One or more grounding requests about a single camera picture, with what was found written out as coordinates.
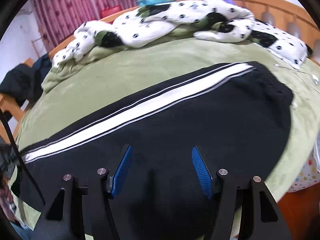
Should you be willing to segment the black pants with white stripe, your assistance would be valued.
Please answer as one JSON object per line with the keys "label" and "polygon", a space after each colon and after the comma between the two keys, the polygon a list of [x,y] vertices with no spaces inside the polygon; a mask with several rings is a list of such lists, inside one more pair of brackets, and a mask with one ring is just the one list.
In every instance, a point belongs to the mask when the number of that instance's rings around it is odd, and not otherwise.
{"label": "black pants with white stripe", "polygon": [[20,152],[44,200],[65,174],[84,184],[132,147],[111,211],[121,239],[196,239],[210,203],[191,159],[211,174],[266,178],[285,150],[293,92],[258,62],[220,63],[126,96]]}

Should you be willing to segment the star patterned cloth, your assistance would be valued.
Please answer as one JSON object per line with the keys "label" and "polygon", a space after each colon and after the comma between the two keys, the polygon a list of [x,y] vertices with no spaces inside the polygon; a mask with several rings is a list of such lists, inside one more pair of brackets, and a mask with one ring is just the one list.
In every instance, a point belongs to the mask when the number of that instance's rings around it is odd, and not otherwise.
{"label": "star patterned cloth", "polygon": [[290,186],[288,193],[304,190],[319,183],[319,171],[317,170],[317,161],[311,153],[304,164],[297,178]]}

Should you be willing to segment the green fleece bed blanket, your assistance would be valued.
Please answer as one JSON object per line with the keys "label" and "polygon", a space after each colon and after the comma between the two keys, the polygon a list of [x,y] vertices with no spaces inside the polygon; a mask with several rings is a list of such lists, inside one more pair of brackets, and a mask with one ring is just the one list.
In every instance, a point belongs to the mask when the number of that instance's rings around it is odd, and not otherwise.
{"label": "green fleece bed blanket", "polygon": [[110,54],[94,48],[80,71],[44,93],[22,119],[17,144],[24,149],[129,94],[215,63],[257,61],[294,94],[288,145],[267,184],[276,200],[299,175],[319,134],[319,94],[267,49],[243,41],[219,43],[165,38],[137,50]]}

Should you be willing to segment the dark blue garment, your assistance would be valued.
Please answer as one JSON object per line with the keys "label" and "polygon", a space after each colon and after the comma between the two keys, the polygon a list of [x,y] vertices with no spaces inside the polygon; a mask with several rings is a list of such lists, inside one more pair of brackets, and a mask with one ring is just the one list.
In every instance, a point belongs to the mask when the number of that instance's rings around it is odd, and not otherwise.
{"label": "dark blue garment", "polygon": [[44,81],[44,78],[49,73],[50,69],[52,67],[52,61],[49,57],[49,54],[46,53],[40,58],[38,58],[32,65],[32,69],[35,73],[35,88],[37,91],[37,94],[41,95],[43,92],[42,83]]}

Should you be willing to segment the red patterned curtain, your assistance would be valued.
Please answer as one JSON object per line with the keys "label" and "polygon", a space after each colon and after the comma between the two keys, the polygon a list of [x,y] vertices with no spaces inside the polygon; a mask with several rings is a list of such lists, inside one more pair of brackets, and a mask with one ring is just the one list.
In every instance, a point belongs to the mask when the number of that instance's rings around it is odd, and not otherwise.
{"label": "red patterned curtain", "polygon": [[31,0],[48,51],[54,49],[86,21],[98,20],[105,9],[128,9],[137,0]]}

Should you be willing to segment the red box by curtain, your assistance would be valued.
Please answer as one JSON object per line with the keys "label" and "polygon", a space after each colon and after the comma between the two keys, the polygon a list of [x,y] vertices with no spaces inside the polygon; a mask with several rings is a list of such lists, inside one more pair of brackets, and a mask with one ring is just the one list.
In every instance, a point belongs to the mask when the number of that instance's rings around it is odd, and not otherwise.
{"label": "red box by curtain", "polygon": [[107,16],[113,15],[113,14],[118,13],[120,11],[122,11],[121,5],[116,5],[115,7],[109,7],[107,9],[103,9],[100,12],[100,17],[105,18]]}

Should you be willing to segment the white floral quilt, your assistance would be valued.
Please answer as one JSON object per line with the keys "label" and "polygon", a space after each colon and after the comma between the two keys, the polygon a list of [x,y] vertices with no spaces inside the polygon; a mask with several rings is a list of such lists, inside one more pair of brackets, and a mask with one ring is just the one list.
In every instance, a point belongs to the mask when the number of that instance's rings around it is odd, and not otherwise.
{"label": "white floral quilt", "polygon": [[95,46],[141,48],[178,27],[199,40],[238,43],[250,40],[295,68],[308,57],[299,38],[257,20],[250,10],[223,0],[185,0],[145,5],[117,17],[113,23],[84,22],[74,40],[52,58],[52,67],[81,61]]}

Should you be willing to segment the teal pillow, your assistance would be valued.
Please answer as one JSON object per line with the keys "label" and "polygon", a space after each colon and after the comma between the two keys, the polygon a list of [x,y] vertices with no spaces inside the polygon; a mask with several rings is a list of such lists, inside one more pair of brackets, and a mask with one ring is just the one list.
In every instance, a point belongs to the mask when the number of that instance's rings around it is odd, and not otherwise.
{"label": "teal pillow", "polygon": [[170,3],[170,2],[176,2],[176,0],[137,0],[136,5],[139,7],[143,7],[146,5],[156,5],[156,4],[164,4],[164,3]]}

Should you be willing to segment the black jacket on bed frame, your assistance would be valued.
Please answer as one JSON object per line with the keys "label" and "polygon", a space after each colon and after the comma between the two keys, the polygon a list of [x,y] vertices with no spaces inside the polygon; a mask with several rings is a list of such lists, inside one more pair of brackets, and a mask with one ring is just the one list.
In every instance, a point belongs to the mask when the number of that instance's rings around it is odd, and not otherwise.
{"label": "black jacket on bed frame", "polygon": [[19,106],[26,100],[36,102],[42,95],[39,73],[26,64],[17,65],[5,75],[1,93],[14,98]]}

